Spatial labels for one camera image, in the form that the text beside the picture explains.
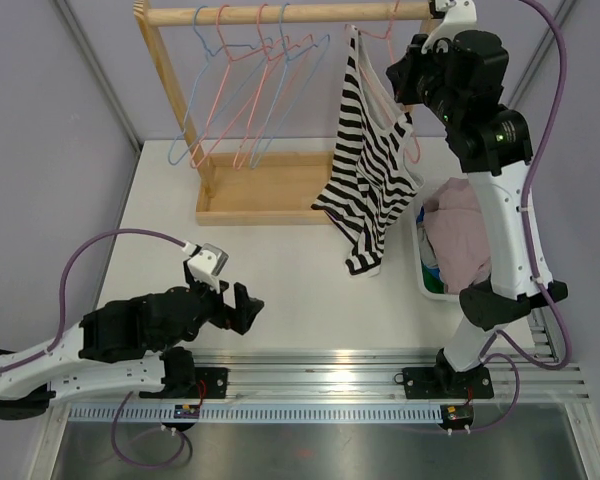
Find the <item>grey tank top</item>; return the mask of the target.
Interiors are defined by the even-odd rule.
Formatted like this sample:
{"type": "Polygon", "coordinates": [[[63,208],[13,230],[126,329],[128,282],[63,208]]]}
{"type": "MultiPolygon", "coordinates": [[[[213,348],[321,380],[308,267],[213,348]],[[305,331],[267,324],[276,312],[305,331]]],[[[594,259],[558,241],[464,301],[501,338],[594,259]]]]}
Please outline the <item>grey tank top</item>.
{"type": "Polygon", "coordinates": [[[428,268],[437,268],[438,261],[434,249],[428,239],[425,228],[421,224],[417,226],[417,239],[421,262],[428,268]]]}

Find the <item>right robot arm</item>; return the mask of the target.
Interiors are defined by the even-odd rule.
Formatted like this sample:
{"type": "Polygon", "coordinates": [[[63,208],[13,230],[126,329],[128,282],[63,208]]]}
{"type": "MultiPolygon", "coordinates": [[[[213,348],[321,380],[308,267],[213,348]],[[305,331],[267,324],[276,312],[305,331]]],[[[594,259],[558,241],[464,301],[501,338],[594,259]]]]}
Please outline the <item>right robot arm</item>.
{"type": "Polygon", "coordinates": [[[532,212],[532,145],[524,117],[500,102],[509,55],[493,33],[465,30],[453,37],[417,34],[388,67],[394,97],[426,106],[444,125],[482,212],[491,253],[490,277],[463,289],[462,321],[432,367],[402,371],[410,399],[490,399],[486,363],[502,326],[536,309],[555,309],[567,285],[542,257],[532,212]]]}

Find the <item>light blue wire hanger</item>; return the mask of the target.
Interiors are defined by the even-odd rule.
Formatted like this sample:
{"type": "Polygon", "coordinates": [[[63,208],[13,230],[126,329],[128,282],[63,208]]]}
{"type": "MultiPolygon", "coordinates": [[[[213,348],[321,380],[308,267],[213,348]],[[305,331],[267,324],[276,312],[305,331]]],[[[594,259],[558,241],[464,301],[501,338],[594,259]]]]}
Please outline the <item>light blue wire hanger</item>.
{"type": "Polygon", "coordinates": [[[219,54],[223,53],[229,62],[234,61],[234,60],[241,60],[251,54],[257,53],[259,51],[259,48],[261,47],[260,42],[257,42],[256,44],[249,44],[249,43],[227,44],[224,40],[222,40],[221,45],[218,46],[215,50],[212,50],[209,47],[205,37],[201,34],[201,32],[199,31],[199,28],[197,27],[198,14],[204,8],[206,8],[206,5],[197,7],[195,9],[191,24],[192,24],[192,29],[193,29],[194,33],[196,34],[202,47],[204,48],[205,62],[204,62],[202,69],[198,72],[198,74],[195,77],[195,80],[194,80],[194,83],[193,83],[193,86],[191,89],[191,93],[189,96],[189,100],[187,103],[187,107],[186,107],[186,110],[185,110],[185,113],[183,116],[183,126],[181,127],[181,132],[178,136],[176,136],[173,139],[171,146],[169,148],[168,154],[167,154],[167,161],[171,166],[177,166],[185,157],[191,156],[190,148],[197,147],[199,145],[201,136],[194,132],[195,128],[193,126],[192,109],[194,108],[195,96],[196,96],[196,90],[198,89],[198,84],[199,84],[201,78],[203,77],[203,75],[205,74],[205,72],[212,65],[214,58],[217,57],[219,54]],[[231,48],[237,48],[237,49],[244,50],[245,54],[242,56],[237,56],[237,57],[233,58],[230,55],[231,48]],[[174,148],[176,146],[176,142],[178,140],[184,140],[186,142],[186,150],[177,159],[174,159],[173,158],[173,150],[174,150],[174,148]]]}

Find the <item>black white striped top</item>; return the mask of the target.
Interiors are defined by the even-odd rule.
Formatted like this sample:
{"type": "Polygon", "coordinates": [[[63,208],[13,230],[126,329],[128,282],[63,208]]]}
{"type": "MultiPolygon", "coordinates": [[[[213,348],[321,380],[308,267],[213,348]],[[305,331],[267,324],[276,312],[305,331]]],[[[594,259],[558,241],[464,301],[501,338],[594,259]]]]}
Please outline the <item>black white striped top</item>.
{"type": "Polygon", "coordinates": [[[346,27],[348,53],[329,180],[311,205],[349,242],[347,273],[379,273],[388,229],[424,185],[411,115],[375,73],[362,32],[346,27]]]}

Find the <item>blue tank top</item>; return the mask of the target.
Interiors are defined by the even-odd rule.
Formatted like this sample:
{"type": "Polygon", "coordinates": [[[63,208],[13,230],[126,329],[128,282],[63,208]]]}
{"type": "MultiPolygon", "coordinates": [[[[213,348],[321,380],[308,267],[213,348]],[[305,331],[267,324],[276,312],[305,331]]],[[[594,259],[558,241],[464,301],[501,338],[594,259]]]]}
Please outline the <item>blue tank top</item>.
{"type": "Polygon", "coordinates": [[[436,255],[423,226],[424,215],[424,208],[421,208],[416,217],[417,244],[419,247],[421,263],[431,276],[437,281],[441,281],[436,255]]]}

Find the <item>mauve tank top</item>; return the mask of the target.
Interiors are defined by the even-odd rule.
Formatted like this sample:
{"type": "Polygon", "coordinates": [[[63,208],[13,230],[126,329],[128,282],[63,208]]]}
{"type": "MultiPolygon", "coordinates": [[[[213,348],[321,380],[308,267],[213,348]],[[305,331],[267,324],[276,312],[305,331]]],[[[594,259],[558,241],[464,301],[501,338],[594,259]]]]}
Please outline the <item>mauve tank top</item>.
{"type": "Polygon", "coordinates": [[[491,255],[476,194],[463,178],[451,178],[423,203],[421,225],[448,294],[486,280],[491,255]]]}

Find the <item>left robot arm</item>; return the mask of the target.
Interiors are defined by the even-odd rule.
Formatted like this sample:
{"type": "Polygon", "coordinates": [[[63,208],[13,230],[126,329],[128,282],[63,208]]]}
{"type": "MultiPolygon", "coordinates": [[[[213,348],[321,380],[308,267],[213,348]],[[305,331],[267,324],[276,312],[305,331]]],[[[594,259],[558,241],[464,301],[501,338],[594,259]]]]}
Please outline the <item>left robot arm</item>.
{"type": "Polygon", "coordinates": [[[54,405],[84,397],[137,392],[143,398],[186,398],[202,391],[192,353],[184,343],[202,327],[240,335],[249,331],[264,301],[234,284],[233,305],[218,290],[194,282],[129,300],[115,300],[83,317],[51,351],[0,349],[0,420],[42,415],[54,405]]]}

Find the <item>green tank top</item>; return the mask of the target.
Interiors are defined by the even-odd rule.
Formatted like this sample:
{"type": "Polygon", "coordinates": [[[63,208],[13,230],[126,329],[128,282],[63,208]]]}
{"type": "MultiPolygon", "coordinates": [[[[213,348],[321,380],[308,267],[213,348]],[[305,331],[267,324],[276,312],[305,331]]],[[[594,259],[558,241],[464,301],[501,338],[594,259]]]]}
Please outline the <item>green tank top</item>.
{"type": "Polygon", "coordinates": [[[426,290],[432,294],[445,294],[445,284],[428,270],[423,271],[423,283],[426,290]]]}

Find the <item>pink wire hanger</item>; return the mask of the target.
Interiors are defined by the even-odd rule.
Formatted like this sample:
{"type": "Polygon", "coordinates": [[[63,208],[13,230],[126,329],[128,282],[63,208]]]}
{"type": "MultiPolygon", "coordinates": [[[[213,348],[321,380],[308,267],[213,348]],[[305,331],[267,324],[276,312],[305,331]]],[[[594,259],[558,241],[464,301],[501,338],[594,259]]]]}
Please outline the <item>pink wire hanger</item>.
{"type": "MultiPolygon", "coordinates": [[[[216,33],[218,35],[218,38],[220,40],[220,45],[221,45],[221,41],[222,40],[225,41],[223,33],[221,31],[221,28],[220,28],[220,25],[221,25],[221,16],[224,13],[224,10],[226,8],[228,8],[228,7],[229,7],[228,4],[222,5],[221,7],[218,8],[217,13],[216,13],[215,28],[216,28],[216,33]]],[[[232,94],[232,96],[225,102],[225,104],[222,107],[220,107],[219,103],[220,103],[220,100],[223,97],[224,90],[225,90],[225,87],[226,87],[226,83],[227,83],[227,80],[228,80],[228,78],[230,76],[230,73],[231,73],[231,70],[232,70],[232,66],[235,63],[237,63],[237,62],[239,62],[241,60],[246,59],[246,58],[243,58],[241,60],[234,60],[234,61],[229,62],[228,59],[226,58],[226,61],[227,61],[226,68],[224,70],[223,77],[222,77],[220,83],[217,86],[217,92],[216,92],[216,96],[215,96],[215,99],[214,99],[214,103],[213,103],[213,105],[211,107],[211,110],[209,112],[209,115],[208,115],[205,127],[204,127],[203,131],[201,133],[199,133],[199,135],[201,136],[200,141],[199,141],[199,145],[197,147],[192,147],[193,150],[191,151],[191,156],[190,156],[190,166],[193,169],[195,169],[195,170],[199,170],[202,166],[205,166],[207,164],[207,158],[209,157],[211,151],[203,153],[201,142],[208,137],[210,128],[211,128],[213,122],[216,120],[217,116],[220,115],[224,111],[224,109],[231,103],[233,97],[237,93],[239,93],[240,90],[248,83],[249,79],[258,70],[258,68],[260,67],[260,65],[263,64],[265,61],[269,61],[268,54],[274,48],[275,42],[270,37],[263,37],[261,33],[258,33],[258,35],[259,35],[259,40],[257,42],[261,43],[261,47],[259,48],[259,51],[257,53],[254,53],[254,54],[251,54],[251,55],[247,56],[246,58],[248,58],[250,56],[253,56],[253,55],[256,55],[256,54],[259,54],[259,53],[262,53],[264,55],[264,59],[261,60],[260,63],[254,67],[254,69],[247,76],[247,78],[237,87],[237,89],[234,91],[234,93],[232,94]]],[[[230,51],[231,51],[230,55],[233,58],[235,58],[237,56],[242,56],[242,55],[245,54],[244,50],[237,49],[237,48],[231,48],[230,51]]]]}

